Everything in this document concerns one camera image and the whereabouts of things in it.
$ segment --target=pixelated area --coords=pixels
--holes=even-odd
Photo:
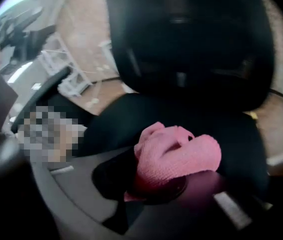
[[[55,112],[51,106],[36,106],[25,116],[17,139],[31,162],[67,162],[86,127]]]

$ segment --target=seat cushion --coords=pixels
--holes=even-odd
[[[189,104],[132,93],[121,96],[96,116],[78,147],[80,156],[135,145],[143,129],[161,122],[182,126],[195,136],[214,137],[221,148],[218,172],[262,196],[268,185],[265,149],[256,122],[227,108],[202,109]]]

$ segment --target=black car seat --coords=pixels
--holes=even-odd
[[[220,144],[218,172],[263,195],[263,141],[243,111],[267,97],[274,51],[261,0],[106,0],[126,94],[93,118],[80,156],[131,146],[160,121]]]

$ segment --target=pink cloth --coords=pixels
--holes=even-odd
[[[151,194],[174,178],[216,171],[222,157],[221,148],[213,137],[194,137],[183,127],[165,127],[160,122],[143,130],[134,153],[138,164],[133,188],[145,194]],[[140,198],[126,192],[124,200]]]

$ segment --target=pink microfiber towel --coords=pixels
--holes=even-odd
[[[221,148],[213,137],[194,137],[183,127],[165,127],[160,122],[143,130],[134,153],[138,164],[132,189],[143,196],[151,195],[174,178],[216,171],[222,157]],[[126,192],[124,200],[144,198]]]

